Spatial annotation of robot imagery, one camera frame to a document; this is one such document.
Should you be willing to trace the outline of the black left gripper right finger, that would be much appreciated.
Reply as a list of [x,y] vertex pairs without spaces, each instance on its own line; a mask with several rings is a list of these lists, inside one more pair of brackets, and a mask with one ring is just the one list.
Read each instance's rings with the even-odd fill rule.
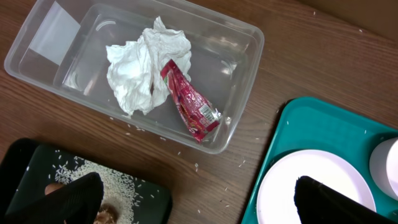
[[302,224],[395,224],[309,176],[296,181],[294,203]]

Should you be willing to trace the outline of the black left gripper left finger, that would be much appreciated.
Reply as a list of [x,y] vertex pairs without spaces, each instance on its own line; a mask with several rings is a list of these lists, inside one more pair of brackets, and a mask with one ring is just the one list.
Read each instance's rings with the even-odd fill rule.
[[4,222],[92,224],[100,209],[103,195],[104,186],[100,175],[90,172],[35,203],[5,215]]

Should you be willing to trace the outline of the brown fried food stick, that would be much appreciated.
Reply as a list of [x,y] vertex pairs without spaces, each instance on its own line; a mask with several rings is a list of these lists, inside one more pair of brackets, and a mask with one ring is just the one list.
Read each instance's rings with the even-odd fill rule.
[[51,183],[45,187],[45,195],[51,194],[52,192],[62,188],[64,184],[60,183]]

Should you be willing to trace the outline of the brown nut cluster snack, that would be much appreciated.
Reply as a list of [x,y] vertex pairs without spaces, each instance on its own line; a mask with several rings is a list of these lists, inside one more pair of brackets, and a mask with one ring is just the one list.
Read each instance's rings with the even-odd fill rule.
[[119,213],[114,207],[101,207],[94,220],[94,224],[116,224]]

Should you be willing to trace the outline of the large white plate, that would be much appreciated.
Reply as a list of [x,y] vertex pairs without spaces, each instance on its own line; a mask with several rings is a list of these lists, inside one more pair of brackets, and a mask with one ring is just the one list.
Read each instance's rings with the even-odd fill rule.
[[376,211],[368,184],[349,162],[330,152],[307,149],[284,156],[266,173],[257,195],[259,223],[300,223],[294,194],[297,179],[304,175]]

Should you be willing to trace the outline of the pile of white rice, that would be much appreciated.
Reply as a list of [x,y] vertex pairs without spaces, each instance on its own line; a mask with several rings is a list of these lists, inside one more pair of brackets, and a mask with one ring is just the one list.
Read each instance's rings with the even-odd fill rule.
[[125,174],[78,156],[66,156],[55,151],[55,161],[50,163],[47,178],[58,184],[69,184],[91,172],[97,173],[104,187],[99,214],[109,215],[116,210],[111,223],[152,223],[149,205],[159,193],[159,188],[143,179]]

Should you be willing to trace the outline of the pink white bowl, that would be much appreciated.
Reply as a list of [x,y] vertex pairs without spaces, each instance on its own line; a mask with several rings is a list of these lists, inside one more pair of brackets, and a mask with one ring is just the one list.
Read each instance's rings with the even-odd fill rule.
[[397,200],[397,138],[378,144],[369,160],[369,170],[376,185]]

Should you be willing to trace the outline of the red snack wrapper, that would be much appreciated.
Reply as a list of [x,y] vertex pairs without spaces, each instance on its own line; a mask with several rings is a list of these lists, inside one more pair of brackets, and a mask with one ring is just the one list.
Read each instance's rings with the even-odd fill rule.
[[221,113],[185,78],[177,64],[169,60],[160,71],[188,131],[202,142],[221,120]]

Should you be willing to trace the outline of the white napkin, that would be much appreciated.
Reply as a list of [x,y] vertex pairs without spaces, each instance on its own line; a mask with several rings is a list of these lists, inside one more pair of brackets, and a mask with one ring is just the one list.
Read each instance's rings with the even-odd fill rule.
[[135,111],[147,114],[163,104],[170,91],[160,71],[169,60],[190,81],[191,47],[184,31],[166,28],[160,17],[137,40],[107,46],[106,77],[120,108],[131,116]]

